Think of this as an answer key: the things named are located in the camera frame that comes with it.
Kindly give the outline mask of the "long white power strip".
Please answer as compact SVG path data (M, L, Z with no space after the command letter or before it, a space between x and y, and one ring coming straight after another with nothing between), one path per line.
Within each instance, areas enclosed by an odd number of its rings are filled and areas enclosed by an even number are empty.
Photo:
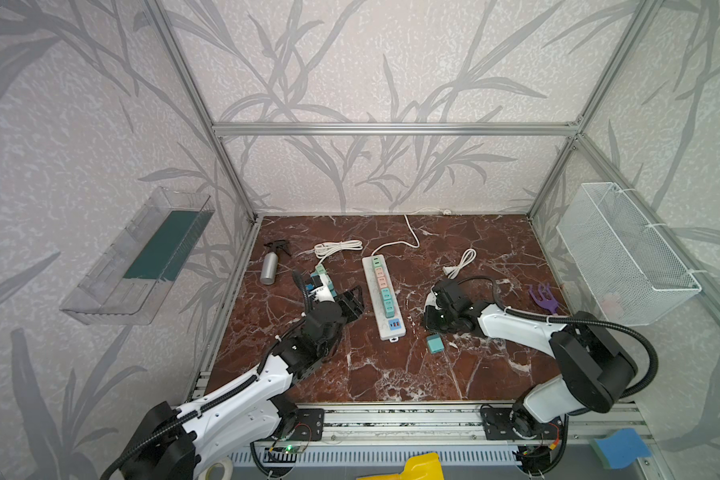
M362 265L380 339L396 343L406 335L406 326L386 260L383 255L367 256Z

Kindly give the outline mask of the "square white power socket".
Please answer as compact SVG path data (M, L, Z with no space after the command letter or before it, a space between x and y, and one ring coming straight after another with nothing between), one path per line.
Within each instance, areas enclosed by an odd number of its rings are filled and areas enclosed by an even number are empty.
M425 310L437 311L438 309L437 296L434 291L430 291L425 300Z

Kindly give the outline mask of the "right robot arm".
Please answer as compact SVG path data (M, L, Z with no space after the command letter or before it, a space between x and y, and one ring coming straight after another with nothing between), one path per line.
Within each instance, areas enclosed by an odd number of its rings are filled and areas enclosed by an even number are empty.
M427 296L424 327L435 333L506 340L555 360L559 375L536 385L513 405L516 430L530 430L571 414L608 413L650 386L658 375L656 348L640 332L580 311L542 315L504 304L494 279L493 298L474 301L463 281L443 279Z

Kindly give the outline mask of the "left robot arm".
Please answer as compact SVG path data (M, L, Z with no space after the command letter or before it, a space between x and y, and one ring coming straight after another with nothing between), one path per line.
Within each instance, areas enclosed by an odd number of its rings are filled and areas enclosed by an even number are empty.
M297 411L287 391L322 367L364 310L359 286L313 302L245 374L177 408L153 407L102 478L196 479L239 447L286 434Z

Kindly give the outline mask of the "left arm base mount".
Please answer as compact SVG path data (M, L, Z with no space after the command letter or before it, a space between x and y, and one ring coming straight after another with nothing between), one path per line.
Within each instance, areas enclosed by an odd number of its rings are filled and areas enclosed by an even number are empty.
M285 414L273 436L282 441L320 441L325 416L322 408L297 408Z

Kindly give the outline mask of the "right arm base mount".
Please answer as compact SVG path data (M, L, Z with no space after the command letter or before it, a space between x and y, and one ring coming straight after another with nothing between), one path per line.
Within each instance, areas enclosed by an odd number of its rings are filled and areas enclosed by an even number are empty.
M541 423L530 414L519 413L512 407L483 404L479 409L487 440L556 441L560 437L562 419Z

